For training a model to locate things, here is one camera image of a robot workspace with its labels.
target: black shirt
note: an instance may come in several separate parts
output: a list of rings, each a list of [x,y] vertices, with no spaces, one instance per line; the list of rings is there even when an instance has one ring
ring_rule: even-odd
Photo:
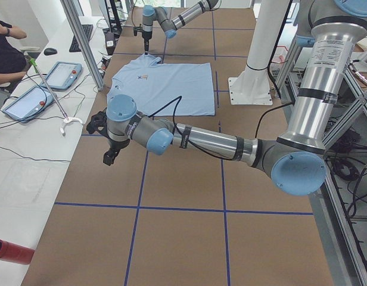
[[[0,24],[12,28],[12,25],[1,20]],[[8,43],[5,35],[0,35],[0,73],[21,72],[25,66],[24,55]]]

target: small robot arm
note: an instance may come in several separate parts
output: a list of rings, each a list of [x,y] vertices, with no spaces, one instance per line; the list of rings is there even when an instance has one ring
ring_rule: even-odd
[[[119,94],[108,99],[106,113],[93,116],[88,124],[89,133],[97,130],[109,140],[110,159],[104,156],[104,162],[113,163],[129,140],[158,155],[169,145],[196,147],[262,170],[289,194],[319,189],[326,176],[322,136],[354,45],[367,35],[367,0],[302,0],[301,7],[305,11],[299,14],[299,31],[303,38],[312,37],[314,45],[288,129],[276,141],[153,120],[137,110],[131,97]]]
[[[192,7],[186,9],[173,20],[169,19],[164,7],[154,8],[153,6],[145,5],[142,12],[142,26],[140,25],[139,27],[133,28],[134,35],[136,36],[138,32],[141,32],[141,36],[144,39],[145,54],[148,54],[149,40],[153,35],[154,21],[158,21],[166,35],[166,38],[171,39],[177,34],[177,30],[179,28],[184,27],[184,25],[206,11],[211,11],[217,3],[218,0],[201,0]]]

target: person's arm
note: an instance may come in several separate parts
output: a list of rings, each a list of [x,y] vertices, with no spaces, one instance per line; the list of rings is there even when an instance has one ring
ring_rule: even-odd
[[[0,73],[0,84],[5,82],[15,82],[16,80],[21,80],[26,74],[25,71],[20,71],[18,73]]]
[[[16,39],[24,39],[27,37],[25,31],[17,26],[6,27],[0,23],[0,35],[10,36]]]

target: keyboard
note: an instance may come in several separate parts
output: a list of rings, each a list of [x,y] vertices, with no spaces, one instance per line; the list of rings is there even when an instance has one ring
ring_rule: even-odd
[[[89,42],[92,34],[92,30],[94,29],[94,25],[92,24],[83,24],[82,25],[84,34],[86,34],[87,40]],[[80,52],[79,44],[77,43],[76,37],[72,39],[72,43],[69,49],[70,52]]]

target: wrinkled fabric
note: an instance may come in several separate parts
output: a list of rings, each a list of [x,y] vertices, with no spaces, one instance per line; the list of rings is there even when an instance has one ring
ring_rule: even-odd
[[[182,96],[176,115],[214,115],[214,91],[210,63],[159,64],[160,57],[142,55],[123,66],[113,77],[107,99],[116,94],[132,97],[146,115]],[[156,116],[171,116],[175,102]]]

